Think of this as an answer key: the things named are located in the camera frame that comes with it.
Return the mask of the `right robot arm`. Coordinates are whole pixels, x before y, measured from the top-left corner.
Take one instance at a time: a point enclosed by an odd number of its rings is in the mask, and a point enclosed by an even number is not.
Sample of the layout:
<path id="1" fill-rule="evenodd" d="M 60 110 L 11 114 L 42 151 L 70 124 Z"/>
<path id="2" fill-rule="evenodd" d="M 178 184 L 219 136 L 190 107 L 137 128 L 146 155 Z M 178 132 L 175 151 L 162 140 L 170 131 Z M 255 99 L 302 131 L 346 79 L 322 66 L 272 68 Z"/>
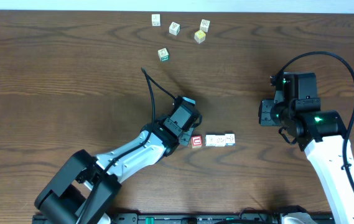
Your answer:
<path id="1" fill-rule="evenodd" d="M 314 168 L 336 223 L 354 223 L 354 158 L 347 129 L 334 111 L 289 111 L 287 103 L 262 100 L 259 123 L 277 126 L 290 145 L 297 144 Z"/>

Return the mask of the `red letter wooden block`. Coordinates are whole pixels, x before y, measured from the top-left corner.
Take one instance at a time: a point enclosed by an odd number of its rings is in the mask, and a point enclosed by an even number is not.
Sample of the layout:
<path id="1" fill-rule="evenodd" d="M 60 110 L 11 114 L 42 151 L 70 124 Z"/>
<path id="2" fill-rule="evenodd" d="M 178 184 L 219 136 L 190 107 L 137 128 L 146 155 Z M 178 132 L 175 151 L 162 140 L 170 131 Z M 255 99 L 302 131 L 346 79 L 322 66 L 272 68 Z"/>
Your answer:
<path id="1" fill-rule="evenodd" d="M 191 137 L 191 145 L 192 148 L 199 148 L 202 147 L 203 141 L 201 136 L 192 136 Z"/>

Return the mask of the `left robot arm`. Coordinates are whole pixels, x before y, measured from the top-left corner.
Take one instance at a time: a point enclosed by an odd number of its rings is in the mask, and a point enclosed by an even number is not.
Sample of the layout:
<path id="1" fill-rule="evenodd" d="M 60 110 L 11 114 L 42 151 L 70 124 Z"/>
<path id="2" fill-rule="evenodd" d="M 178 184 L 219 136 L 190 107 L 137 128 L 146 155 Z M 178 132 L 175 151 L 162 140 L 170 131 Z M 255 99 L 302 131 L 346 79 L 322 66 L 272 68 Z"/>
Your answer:
<path id="1" fill-rule="evenodd" d="M 110 223 L 106 211 L 122 183 L 185 145 L 201 122 L 200 115 L 184 123 L 164 116 L 113 151 L 74 153 L 37 196 L 35 207 L 51 223 Z"/>

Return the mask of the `acorn picture wooden block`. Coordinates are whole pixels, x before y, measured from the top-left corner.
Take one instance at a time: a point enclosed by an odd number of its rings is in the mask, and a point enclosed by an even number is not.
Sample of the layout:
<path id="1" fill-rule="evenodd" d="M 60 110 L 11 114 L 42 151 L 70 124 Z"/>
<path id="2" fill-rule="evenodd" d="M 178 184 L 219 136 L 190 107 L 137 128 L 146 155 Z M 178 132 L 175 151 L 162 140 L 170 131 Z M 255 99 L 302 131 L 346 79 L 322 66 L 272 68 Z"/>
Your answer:
<path id="1" fill-rule="evenodd" d="M 234 146 L 236 144 L 235 135 L 234 134 L 225 134 L 225 145 L 226 146 Z"/>

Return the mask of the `white block red bug drawing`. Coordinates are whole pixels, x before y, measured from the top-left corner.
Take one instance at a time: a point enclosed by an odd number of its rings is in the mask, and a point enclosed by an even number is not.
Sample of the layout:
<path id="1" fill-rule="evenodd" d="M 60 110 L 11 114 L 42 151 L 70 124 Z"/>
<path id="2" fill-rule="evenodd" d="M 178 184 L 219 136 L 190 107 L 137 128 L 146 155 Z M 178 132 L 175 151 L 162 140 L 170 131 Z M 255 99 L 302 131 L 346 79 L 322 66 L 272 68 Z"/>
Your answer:
<path id="1" fill-rule="evenodd" d="M 226 136 L 225 135 L 216 135 L 215 136 L 215 145 L 216 145 L 216 147 L 225 147 L 226 146 Z"/>

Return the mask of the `white block blue edge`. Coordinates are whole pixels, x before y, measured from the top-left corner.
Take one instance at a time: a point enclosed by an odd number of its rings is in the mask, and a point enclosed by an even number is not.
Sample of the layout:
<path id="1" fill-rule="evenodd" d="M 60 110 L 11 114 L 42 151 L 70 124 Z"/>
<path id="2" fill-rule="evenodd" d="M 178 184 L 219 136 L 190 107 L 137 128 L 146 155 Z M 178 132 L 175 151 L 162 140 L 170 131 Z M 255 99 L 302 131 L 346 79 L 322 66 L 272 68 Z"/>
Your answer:
<path id="1" fill-rule="evenodd" d="M 216 135 L 206 135 L 205 136 L 205 145 L 206 146 L 216 146 L 217 136 Z"/>

